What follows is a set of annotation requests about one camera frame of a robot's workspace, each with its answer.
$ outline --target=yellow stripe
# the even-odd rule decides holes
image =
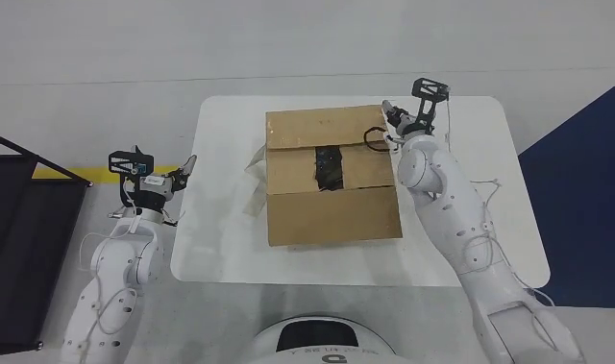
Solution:
[[[179,165],[161,165],[154,168],[154,173],[163,174],[179,168]],[[94,166],[88,168],[68,168],[72,173],[96,183],[119,182],[119,175],[111,173],[106,166]],[[35,170],[34,179],[67,179],[65,175],[53,169],[41,167]]]

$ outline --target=wire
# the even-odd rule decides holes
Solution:
[[[444,141],[446,141],[447,146],[449,147],[449,153],[451,153],[451,106],[449,106],[449,98],[446,99],[446,113],[449,118],[449,129],[444,134]]]
[[[385,128],[381,128],[381,127],[372,127],[369,130],[365,131],[365,133],[363,133],[363,143],[365,143],[367,148],[371,149],[372,151],[375,151],[375,152],[389,152],[388,146],[386,148],[374,148],[372,145],[370,145],[369,141],[367,141],[367,135],[369,133],[371,133],[371,132],[374,132],[374,131],[385,133],[386,129]]]
[[[128,202],[131,204],[131,207],[133,209],[133,222],[129,225],[129,227],[126,228],[126,231],[122,234],[120,234],[119,236],[108,236],[108,235],[104,235],[101,233],[96,233],[96,232],[90,232],[88,234],[86,234],[84,236],[84,238],[81,240],[81,244],[79,245],[79,267],[77,268],[79,271],[86,271],[86,272],[90,272],[92,273],[92,275],[94,276],[94,279],[96,280],[96,286],[98,288],[98,295],[97,295],[97,303],[100,303],[101,301],[101,297],[102,297],[102,293],[103,293],[103,288],[102,288],[102,282],[100,280],[100,277],[98,276],[98,267],[94,267],[94,269],[86,269],[83,266],[83,262],[82,262],[82,249],[84,246],[84,242],[86,241],[86,239],[92,235],[96,235],[96,236],[100,236],[106,239],[118,239],[121,237],[126,236],[128,233],[130,233],[131,228],[133,227],[133,224],[135,223],[135,219],[136,219],[136,206],[135,206],[135,201],[130,197],[130,195],[128,194],[128,192],[126,191],[126,182],[122,183],[122,190],[124,191],[124,194],[126,194],[127,200]],[[130,312],[130,315],[128,316],[128,319],[126,319],[126,321],[124,322],[124,324],[122,324],[122,326],[120,326],[118,329],[113,330],[113,331],[107,331],[103,328],[103,325],[101,324],[100,320],[101,317],[103,316],[103,314],[105,314],[105,311],[107,310],[107,308],[109,307],[109,305],[111,304],[111,302],[122,292],[124,291],[128,291],[128,290],[133,290],[132,288],[128,288],[128,287],[124,287],[120,290],[118,290],[117,292],[115,292],[113,294],[113,296],[111,296],[109,298],[109,300],[105,303],[105,305],[103,305],[103,307],[99,310],[96,310],[96,320],[94,321],[94,323],[92,323],[92,326],[89,328],[89,331],[87,332],[86,335],[86,348],[82,351],[81,356],[79,358],[79,362],[81,363],[85,363],[85,359],[87,357],[87,351],[89,350],[89,339],[91,337],[92,332],[94,331],[94,328],[96,328],[96,326],[98,325],[98,328],[100,328],[100,330],[107,334],[115,334],[117,332],[119,332],[120,330],[122,330],[123,327],[125,327],[128,322],[131,320],[133,313],[134,312]]]
[[[496,192],[498,191],[498,189],[500,189],[500,187],[502,186],[501,183],[498,182],[498,179],[493,179],[493,180],[481,180],[481,181],[471,181],[473,183],[493,183],[496,185],[495,189],[491,192],[491,194],[489,194],[489,196],[487,197],[487,200],[485,200],[483,202],[482,208],[483,208],[483,213],[482,213],[482,222],[483,224],[486,224],[487,222],[487,210],[489,207],[489,202],[491,202],[491,199],[493,198],[493,196],[496,194]],[[489,243],[489,247],[490,247],[490,256],[489,256],[489,264],[487,264],[486,266],[484,266],[483,268],[479,268],[476,270],[476,272],[482,272],[487,270],[489,267],[491,267],[493,265],[493,244],[495,244],[498,249],[500,250],[500,253],[502,254],[502,259],[504,260],[504,263],[508,266],[508,268],[510,269],[510,273],[512,274],[512,276],[517,279],[517,281],[519,281],[522,285],[525,285],[526,288],[528,289],[528,291],[530,291],[531,295],[536,299],[536,293],[539,294],[540,296],[542,296],[548,303],[549,306],[555,306],[555,302],[554,300],[549,297],[546,293],[544,293],[543,291],[540,291],[534,287],[532,287],[531,285],[527,284],[525,281],[523,281],[519,275],[517,275],[517,273],[515,272],[514,268],[512,267],[512,264],[510,263],[510,259],[508,258],[508,256],[506,255],[506,252],[504,251],[504,248],[502,247],[502,244],[500,244],[500,241],[497,238],[497,234],[495,232],[495,227],[493,228],[493,236],[491,235],[491,231],[487,231],[484,234],[480,234],[478,236],[474,236],[470,239],[468,239],[462,249],[462,253],[463,253],[463,258],[464,260],[467,260],[467,248],[469,247],[470,243],[474,240],[477,240],[479,238],[484,238],[487,239],[488,241],[490,241]],[[540,338],[547,346],[549,346],[551,349],[553,349],[554,351],[559,352],[559,348],[557,347],[557,344],[555,343],[554,339],[551,337],[551,335],[549,334],[549,332],[547,331],[547,329],[542,325],[542,323],[540,322],[540,320],[538,320],[538,317],[536,316],[536,313],[534,312],[533,309],[528,308],[529,313],[531,313],[531,326],[534,329],[534,331],[536,332],[536,335],[538,335],[538,338]],[[545,336],[543,335],[542,332],[540,332],[540,330],[538,329],[538,325],[536,324],[538,323],[540,325],[540,327],[542,328],[542,330],[544,331],[544,334],[547,335],[547,337],[549,338],[549,340],[547,340],[547,338],[545,338]]]

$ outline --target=gray floor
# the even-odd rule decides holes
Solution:
[[[106,218],[117,189],[90,189],[64,263],[42,352],[0,358],[1,363],[51,363],[59,357],[68,318],[91,277],[79,272],[77,250],[89,230],[110,231]],[[177,211],[177,206],[170,209]],[[166,251],[173,232],[163,236]],[[89,240],[84,255],[97,240]],[[329,314],[358,321],[379,333],[404,357],[419,363],[486,363],[472,329],[471,313],[459,288],[338,287],[311,285],[203,284],[180,282],[168,257],[158,282],[146,288],[143,319],[127,363],[233,363],[260,330],[296,315]],[[608,363],[615,354],[612,310],[561,308],[557,314],[576,334],[590,363]]]
[[[612,0],[0,0],[0,134],[66,166],[133,144],[179,164],[212,95],[405,95],[426,76],[496,97],[522,152],[613,87],[614,13]],[[79,242],[110,231],[117,204],[114,186],[88,192],[45,349],[0,363],[57,360],[89,281]],[[231,363],[263,327],[314,312],[362,322],[419,362],[485,362],[458,288],[187,283],[167,261],[146,296],[131,364]],[[612,362],[615,311],[557,312],[590,363]]]

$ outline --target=cardboard box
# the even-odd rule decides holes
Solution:
[[[366,130],[385,127],[380,106],[267,112],[266,121],[270,246],[402,237],[390,155],[363,144]],[[368,140],[385,146],[381,133]],[[341,155],[340,189],[319,187],[317,152],[326,167]]]

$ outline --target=table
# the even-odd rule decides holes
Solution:
[[[334,246],[269,247],[266,207],[244,212],[258,180],[244,172],[265,141],[269,110],[352,107],[389,99],[409,112],[411,96],[215,96],[201,106],[192,153],[196,167],[184,192],[171,257],[179,280],[279,284],[459,286],[432,246],[405,188],[397,186],[404,237]],[[434,121],[447,131],[446,105]],[[531,210],[517,154],[500,103],[491,97],[452,97],[452,152],[471,180],[498,178],[504,185],[489,207],[497,234],[519,276],[534,287],[547,283],[549,264]],[[396,165],[399,155],[392,156]],[[493,186],[477,185],[486,198]]]

